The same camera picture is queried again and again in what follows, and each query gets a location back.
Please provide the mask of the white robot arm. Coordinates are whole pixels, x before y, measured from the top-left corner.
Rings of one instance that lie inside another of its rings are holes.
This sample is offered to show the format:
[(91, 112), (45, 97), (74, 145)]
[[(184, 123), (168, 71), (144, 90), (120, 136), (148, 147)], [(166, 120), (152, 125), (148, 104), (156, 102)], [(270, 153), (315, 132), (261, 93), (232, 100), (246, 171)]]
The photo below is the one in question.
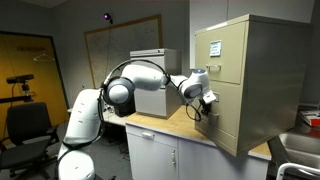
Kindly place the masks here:
[(196, 69), (185, 77), (142, 65), (125, 66), (120, 76), (107, 76), (100, 88), (84, 89), (78, 94), (58, 153), (56, 179), (95, 180), (95, 167), (89, 150), (104, 132), (104, 107), (127, 104), (137, 89), (156, 91), (163, 86), (173, 87), (185, 101), (197, 98), (204, 104), (210, 104), (216, 99), (209, 85), (208, 73), (203, 69)]

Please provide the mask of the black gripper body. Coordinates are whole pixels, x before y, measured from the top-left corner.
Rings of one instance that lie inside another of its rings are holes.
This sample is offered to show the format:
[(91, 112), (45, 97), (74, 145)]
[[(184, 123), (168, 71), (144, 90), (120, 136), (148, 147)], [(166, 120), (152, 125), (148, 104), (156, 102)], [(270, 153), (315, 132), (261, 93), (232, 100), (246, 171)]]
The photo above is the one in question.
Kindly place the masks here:
[(206, 104), (204, 100), (199, 100), (200, 106), (201, 106), (201, 114), (207, 116), (211, 112), (212, 104), (208, 103)]

